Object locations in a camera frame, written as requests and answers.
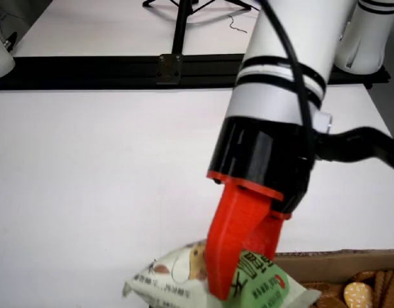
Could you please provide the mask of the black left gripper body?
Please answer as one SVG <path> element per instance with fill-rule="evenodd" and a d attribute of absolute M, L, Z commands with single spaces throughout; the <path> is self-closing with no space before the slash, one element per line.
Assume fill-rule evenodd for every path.
<path fill-rule="evenodd" d="M 302 126 L 228 117 L 223 121 L 207 176 L 234 179 L 241 187 L 272 198 L 271 208 L 292 213 L 304 197 L 312 165 Z"/>

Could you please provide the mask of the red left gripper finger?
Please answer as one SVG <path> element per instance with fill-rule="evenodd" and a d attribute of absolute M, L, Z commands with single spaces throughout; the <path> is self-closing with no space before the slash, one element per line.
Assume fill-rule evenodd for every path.
<path fill-rule="evenodd" d="M 224 185 L 209 228 L 205 261 L 210 293 L 226 300 L 244 241 L 270 213 L 272 201 L 282 201 L 284 195 L 217 171 L 209 171 L 207 177 Z"/>
<path fill-rule="evenodd" d="M 271 210 L 244 241 L 243 248 L 273 260 L 277 251 L 282 225 L 291 217 L 292 213 L 281 213 Z"/>

